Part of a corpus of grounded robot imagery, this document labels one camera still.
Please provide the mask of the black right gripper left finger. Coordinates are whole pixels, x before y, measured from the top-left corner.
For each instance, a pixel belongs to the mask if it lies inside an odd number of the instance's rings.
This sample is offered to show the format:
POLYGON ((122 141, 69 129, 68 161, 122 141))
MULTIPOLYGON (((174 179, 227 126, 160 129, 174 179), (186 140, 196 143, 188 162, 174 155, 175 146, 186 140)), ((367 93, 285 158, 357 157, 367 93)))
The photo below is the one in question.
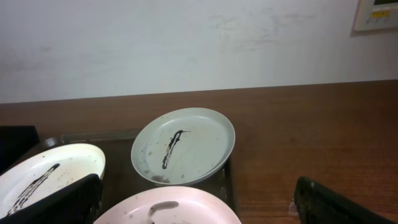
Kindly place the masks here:
POLYGON ((3 224, 93 224, 101 207, 103 183, 96 174, 1 219, 3 224))

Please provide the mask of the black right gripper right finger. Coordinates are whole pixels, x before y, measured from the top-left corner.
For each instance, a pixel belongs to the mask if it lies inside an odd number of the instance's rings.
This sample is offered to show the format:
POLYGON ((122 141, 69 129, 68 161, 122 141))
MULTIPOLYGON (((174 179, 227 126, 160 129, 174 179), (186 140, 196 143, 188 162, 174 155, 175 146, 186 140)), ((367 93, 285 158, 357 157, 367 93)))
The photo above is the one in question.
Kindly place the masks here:
POLYGON ((393 224, 306 176, 297 180, 294 204, 301 224, 393 224))

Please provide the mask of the white plate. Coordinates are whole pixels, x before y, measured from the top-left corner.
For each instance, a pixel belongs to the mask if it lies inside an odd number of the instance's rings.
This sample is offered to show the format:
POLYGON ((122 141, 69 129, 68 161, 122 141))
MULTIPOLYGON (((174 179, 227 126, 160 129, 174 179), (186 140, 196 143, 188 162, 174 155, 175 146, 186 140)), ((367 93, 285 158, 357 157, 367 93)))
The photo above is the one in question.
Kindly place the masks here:
POLYGON ((89 174, 102 179, 105 164, 104 152, 85 143, 59 146, 21 162, 1 175, 1 218, 89 174))

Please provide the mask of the pink plate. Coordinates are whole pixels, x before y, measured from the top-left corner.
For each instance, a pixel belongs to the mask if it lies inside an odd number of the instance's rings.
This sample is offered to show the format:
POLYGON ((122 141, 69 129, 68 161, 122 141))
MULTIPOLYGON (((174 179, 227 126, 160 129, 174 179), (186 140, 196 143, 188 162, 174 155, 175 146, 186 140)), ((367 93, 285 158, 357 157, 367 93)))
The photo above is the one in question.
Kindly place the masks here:
POLYGON ((241 224, 222 200, 193 187, 159 187, 135 194, 100 216, 95 224, 241 224))

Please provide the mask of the grey-green plate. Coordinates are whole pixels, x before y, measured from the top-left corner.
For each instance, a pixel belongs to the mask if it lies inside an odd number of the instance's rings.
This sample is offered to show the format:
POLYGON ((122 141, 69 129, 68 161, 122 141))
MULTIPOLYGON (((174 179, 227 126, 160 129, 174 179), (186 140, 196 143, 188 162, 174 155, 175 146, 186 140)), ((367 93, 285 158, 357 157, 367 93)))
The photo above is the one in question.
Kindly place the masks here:
POLYGON ((156 118, 139 132, 131 163, 154 184, 193 185, 224 166, 235 140, 234 126, 225 115, 207 108, 184 108, 156 118))

